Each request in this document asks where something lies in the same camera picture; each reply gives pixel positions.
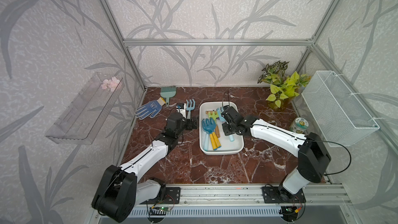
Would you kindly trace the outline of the light blue fork white handle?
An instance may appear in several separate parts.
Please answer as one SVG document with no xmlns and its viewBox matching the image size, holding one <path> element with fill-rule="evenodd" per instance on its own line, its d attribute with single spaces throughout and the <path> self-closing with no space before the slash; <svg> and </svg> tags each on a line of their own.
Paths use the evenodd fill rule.
<svg viewBox="0 0 398 224">
<path fill-rule="evenodd" d="M 191 118 L 191 112 L 195 109 L 195 100 L 194 99 L 189 99 L 186 100 L 186 111 L 187 113 L 187 119 Z"/>
</svg>

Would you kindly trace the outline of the dark blue fork yellow handle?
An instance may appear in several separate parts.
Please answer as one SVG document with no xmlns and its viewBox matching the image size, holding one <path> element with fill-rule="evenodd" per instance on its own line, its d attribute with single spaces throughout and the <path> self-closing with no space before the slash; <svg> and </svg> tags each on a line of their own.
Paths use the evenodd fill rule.
<svg viewBox="0 0 398 224">
<path fill-rule="evenodd" d="M 205 141 L 204 141 L 204 150 L 209 151 L 210 149 L 212 150 L 217 150 L 218 145 L 216 142 L 216 134 L 215 134 L 215 129 L 212 127 L 212 124 L 214 123 L 213 120 L 210 120 L 208 118 L 202 120 L 202 127 L 204 131 L 206 132 L 205 134 Z"/>
</svg>

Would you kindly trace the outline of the light blue rake white handle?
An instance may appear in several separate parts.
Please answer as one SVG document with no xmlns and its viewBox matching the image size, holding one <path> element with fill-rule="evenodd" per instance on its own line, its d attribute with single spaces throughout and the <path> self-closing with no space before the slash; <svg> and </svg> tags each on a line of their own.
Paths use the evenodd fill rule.
<svg viewBox="0 0 398 224">
<path fill-rule="evenodd" d="M 221 116 L 221 113 L 223 111 L 224 111 L 224 107 L 223 106 L 220 107 L 220 108 L 217 108 L 217 113 L 218 113 L 218 116 L 219 116 L 218 118 L 219 118 L 219 120 L 221 121 L 222 124 L 226 123 L 226 120 L 224 119 L 224 117 Z M 235 141 L 233 134 L 229 135 L 228 137 L 229 137 L 231 142 Z"/>
</svg>

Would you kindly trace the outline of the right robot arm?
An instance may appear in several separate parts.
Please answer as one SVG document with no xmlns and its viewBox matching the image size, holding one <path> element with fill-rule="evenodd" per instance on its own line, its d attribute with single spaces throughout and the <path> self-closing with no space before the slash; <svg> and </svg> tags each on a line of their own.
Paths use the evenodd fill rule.
<svg viewBox="0 0 398 224">
<path fill-rule="evenodd" d="M 274 126 L 256 116 L 243 117 L 231 107 L 224 107 L 221 116 L 226 135 L 237 134 L 270 142 L 298 158 L 297 167 L 289 173 L 278 187 L 267 187 L 267 193 L 279 202 L 288 203 L 297 197 L 299 191 L 309 183 L 320 183 L 331 162 L 325 144 L 315 133 L 309 135 L 294 133 Z"/>
</svg>

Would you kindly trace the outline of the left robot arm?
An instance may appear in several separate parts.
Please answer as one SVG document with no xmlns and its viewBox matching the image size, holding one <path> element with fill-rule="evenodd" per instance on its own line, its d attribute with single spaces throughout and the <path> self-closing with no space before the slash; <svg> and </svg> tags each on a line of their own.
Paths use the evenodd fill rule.
<svg viewBox="0 0 398 224">
<path fill-rule="evenodd" d="M 110 165 L 104 172 L 91 206 L 100 214 L 121 223 L 140 203 L 164 195 L 164 182 L 149 179 L 140 183 L 141 178 L 161 159 L 177 146 L 184 131 L 199 127 L 198 117 L 189 119 L 181 113 L 171 113 L 164 130 L 151 144 L 130 161 L 117 167 Z"/>
</svg>

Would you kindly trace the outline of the white plastic storage box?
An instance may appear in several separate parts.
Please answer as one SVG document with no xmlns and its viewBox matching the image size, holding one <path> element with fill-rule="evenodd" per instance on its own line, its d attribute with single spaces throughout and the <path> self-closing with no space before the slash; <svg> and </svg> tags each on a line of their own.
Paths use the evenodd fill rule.
<svg viewBox="0 0 398 224">
<path fill-rule="evenodd" d="M 222 123 L 219 119 L 216 120 L 216 124 L 218 125 L 220 132 L 220 144 L 221 147 L 217 150 L 212 149 L 212 143 L 209 137 L 209 134 L 203 129 L 201 124 L 202 120 L 208 118 L 206 114 L 208 111 L 216 111 L 218 108 L 222 106 L 226 107 L 227 105 L 232 106 L 235 110 L 237 110 L 237 105 L 233 102 L 205 102 L 202 103 L 199 110 L 199 141 L 200 141 L 200 149 L 206 155 L 233 155 L 239 153 L 244 148 L 244 138 L 237 134 L 233 134 L 234 141 L 230 141 L 229 136 L 225 136 L 222 130 Z"/>
</svg>

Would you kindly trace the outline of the mint green hand brush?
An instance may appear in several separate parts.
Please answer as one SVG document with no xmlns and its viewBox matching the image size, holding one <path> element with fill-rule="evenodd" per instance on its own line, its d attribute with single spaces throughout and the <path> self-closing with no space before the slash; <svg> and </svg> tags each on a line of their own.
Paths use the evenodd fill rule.
<svg viewBox="0 0 398 224">
<path fill-rule="evenodd" d="M 166 106 L 169 106 L 170 99 L 176 95 L 176 87 L 162 87 L 160 96 L 165 100 Z"/>
</svg>

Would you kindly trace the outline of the blue dotted work glove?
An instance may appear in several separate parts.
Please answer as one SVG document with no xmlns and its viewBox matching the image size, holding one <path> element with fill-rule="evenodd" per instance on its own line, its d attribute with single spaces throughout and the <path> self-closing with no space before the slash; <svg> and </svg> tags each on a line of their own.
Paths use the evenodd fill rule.
<svg viewBox="0 0 398 224">
<path fill-rule="evenodd" d="M 166 104 L 164 98 L 160 97 L 157 100 L 150 101 L 137 108 L 135 112 L 136 118 L 143 120 L 147 117 L 154 118 L 161 110 L 163 105 Z"/>
</svg>

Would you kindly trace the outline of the potted green plant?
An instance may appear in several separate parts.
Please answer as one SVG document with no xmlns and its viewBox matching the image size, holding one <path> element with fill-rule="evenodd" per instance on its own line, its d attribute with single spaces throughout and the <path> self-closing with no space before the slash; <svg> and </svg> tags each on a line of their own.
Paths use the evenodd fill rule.
<svg viewBox="0 0 398 224">
<path fill-rule="evenodd" d="M 273 110 L 285 109 L 295 97 L 300 95 L 299 90 L 305 88 L 311 80 L 311 76 L 300 75 L 297 71 L 290 76 L 286 75 L 288 64 L 286 61 L 267 64 L 258 79 L 258 84 L 269 84 L 271 93 L 266 101 Z"/>
</svg>

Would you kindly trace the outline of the small green labelled jar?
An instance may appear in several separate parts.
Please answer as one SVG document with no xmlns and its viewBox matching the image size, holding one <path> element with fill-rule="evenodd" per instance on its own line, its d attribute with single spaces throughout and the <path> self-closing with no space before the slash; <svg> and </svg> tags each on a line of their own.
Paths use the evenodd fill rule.
<svg viewBox="0 0 398 224">
<path fill-rule="evenodd" d="M 290 131 L 298 134 L 303 134 L 309 127 L 309 123 L 302 117 L 297 117 L 290 125 Z"/>
</svg>

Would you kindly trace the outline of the pink artificial flowers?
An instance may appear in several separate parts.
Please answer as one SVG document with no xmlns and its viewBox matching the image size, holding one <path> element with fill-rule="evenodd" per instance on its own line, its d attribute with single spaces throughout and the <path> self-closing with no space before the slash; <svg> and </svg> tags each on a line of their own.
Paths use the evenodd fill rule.
<svg viewBox="0 0 398 224">
<path fill-rule="evenodd" d="M 109 89 L 111 92 L 114 92 L 120 84 L 120 80 L 117 77 L 112 77 L 111 79 L 103 80 L 101 84 L 101 88 L 103 90 Z"/>
</svg>

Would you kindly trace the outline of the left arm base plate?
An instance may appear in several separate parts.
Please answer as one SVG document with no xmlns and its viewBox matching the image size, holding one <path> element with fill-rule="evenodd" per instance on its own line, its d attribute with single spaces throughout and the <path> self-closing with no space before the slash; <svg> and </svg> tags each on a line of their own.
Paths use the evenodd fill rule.
<svg viewBox="0 0 398 224">
<path fill-rule="evenodd" d="M 181 196 L 181 188 L 180 187 L 163 187 L 160 189 L 160 192 L 154 199 L 149 199 L 147 201 L 142 202 L 142 204 L 178 204 Z"/>
</svg>

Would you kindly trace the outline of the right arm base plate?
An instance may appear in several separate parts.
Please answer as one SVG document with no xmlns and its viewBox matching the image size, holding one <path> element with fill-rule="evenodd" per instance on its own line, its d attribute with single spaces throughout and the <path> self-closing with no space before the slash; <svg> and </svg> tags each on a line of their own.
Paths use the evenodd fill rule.
<svg viewBox="0 0 398 224">
<path fill-rule="evenodd" d="M 261 188 L 264 203 L 267 204 L 304 204 L 306 199 L 303 190 L 298 193 L 291 194 L 280 186 L 266 185 Z"/>
</svg>

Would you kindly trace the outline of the clear acrylic wall shelf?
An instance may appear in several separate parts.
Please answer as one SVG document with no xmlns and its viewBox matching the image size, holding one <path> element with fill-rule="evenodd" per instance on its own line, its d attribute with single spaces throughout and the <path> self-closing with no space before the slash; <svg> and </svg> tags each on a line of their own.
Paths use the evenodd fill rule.
<svg viewBox="0 0 398 224">
<path fill-rule="evenodd" d="M 117 77 L 120 84 L 114 92 L 103 90 L 105 79 Z M 68 108 L 45 133 L 56 144 L 91 145 L 124 88 L 122 76 L 94 73 Z"/>
</svg>

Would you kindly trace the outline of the aluminium front rail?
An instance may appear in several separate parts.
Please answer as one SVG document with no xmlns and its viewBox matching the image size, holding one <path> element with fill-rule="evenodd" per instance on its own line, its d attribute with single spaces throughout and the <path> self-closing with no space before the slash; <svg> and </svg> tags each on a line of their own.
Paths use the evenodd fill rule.
<svg viewBox="0 0 398 224">
<path fill-rule="evenodd" d="M 309 184 L 294 201 L 283 203 L 263 192 L 263 184 L 170 184 L 163 204 L 194 206 L 352 205 L 341 184 Z"/>
</svg>

